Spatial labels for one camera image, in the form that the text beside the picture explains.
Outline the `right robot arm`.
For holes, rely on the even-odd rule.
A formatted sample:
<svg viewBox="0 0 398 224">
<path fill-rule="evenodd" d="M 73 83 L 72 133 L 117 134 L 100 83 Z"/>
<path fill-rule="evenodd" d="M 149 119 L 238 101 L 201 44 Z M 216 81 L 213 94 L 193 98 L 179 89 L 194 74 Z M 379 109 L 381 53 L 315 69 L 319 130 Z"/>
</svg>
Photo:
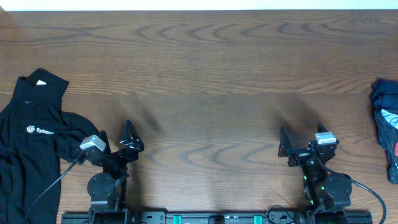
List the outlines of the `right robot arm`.
<svg viewBox="0 0 398 224">
<path fill-rule="evenodd" d="M 345 208 L 351 205 L 352 183 L 344 174 L 328 171 L 326 163 L 336 156 L 339 140 L 321 123 L 315 139 L 302 148 L 293 147 L 287 130 L 280 129 L 279 157 L 288 159 L 288 166 L 300 167 L 303 188 L 309 206 L 295 215 L 296 223 L 348 223 Z"/>
</svg>

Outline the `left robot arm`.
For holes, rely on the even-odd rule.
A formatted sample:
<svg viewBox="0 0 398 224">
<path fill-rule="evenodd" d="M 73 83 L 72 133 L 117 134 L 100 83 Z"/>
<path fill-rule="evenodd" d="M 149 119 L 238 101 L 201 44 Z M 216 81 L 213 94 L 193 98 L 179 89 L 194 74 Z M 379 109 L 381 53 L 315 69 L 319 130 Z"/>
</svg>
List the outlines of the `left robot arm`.
<svg viewBox="0 0 398 224">
<path fill-rule="evenodd" d="M 80 159 L 101 167 L 88 182 L 87 192 L 91 197 L 88 212 L 89 223 L 140 223 L 141 216 L 126 203 L 127 165 L 138 160 L 144 151 L 144 143 L 137 134 L 132 121 L 124 125 L 122 139 L 124 148 L 111 152 L 105 131 L 92 135 L 80 144 Z"/>
</svg>

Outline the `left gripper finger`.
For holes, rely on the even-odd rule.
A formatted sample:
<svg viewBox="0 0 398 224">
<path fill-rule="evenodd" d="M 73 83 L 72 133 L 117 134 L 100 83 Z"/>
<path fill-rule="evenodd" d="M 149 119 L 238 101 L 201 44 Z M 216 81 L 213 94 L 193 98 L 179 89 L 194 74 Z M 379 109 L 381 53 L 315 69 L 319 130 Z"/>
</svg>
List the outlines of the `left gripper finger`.
<svg viewBox="0 0 398 224">
<path fill-rule="evenodd" d="M 144 143 L 137 134 L 134 125 L 130 120 L 125 122 L 123 135 L 119 143 L 125 145 L 127 148 L 135 150 L 136 152 L 144 151 Z"/>
<path fill-rule="evenodd" d="M 105 143 L 105 145 L 106 145 L 106 147 L 105 147 L 105 149 L 104 149 L 104 153 L 105 153 L 105 154 L 110 154 L 110 153 L 111 153 L 111 148 L 110 148 L 110 146 L 109 146 L 109 141 L 108 141 L 108 137 L 107 137 L 106 131 L 101 130 L 101 131 L 99 132 L 99 138 L 100 138 L 100 139 Z"/>
</svg>

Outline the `black polo shirt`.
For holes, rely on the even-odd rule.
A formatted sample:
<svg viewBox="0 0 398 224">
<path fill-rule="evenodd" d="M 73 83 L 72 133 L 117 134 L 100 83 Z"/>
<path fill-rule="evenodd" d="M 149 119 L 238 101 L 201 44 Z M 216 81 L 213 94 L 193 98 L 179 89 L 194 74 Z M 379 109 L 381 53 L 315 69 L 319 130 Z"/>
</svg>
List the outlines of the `black polo shirt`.
<svg viewBox="0 0 398 224">
<path fill-rule="evenodd" d="M 82 140 L 99 133 L 88 119 L 61 110 L 68 84 L 38 68 L 17 79 L 1 111 L 1 223 L 55 223 L 60 160 L 73 162 Z"/>
</svg>

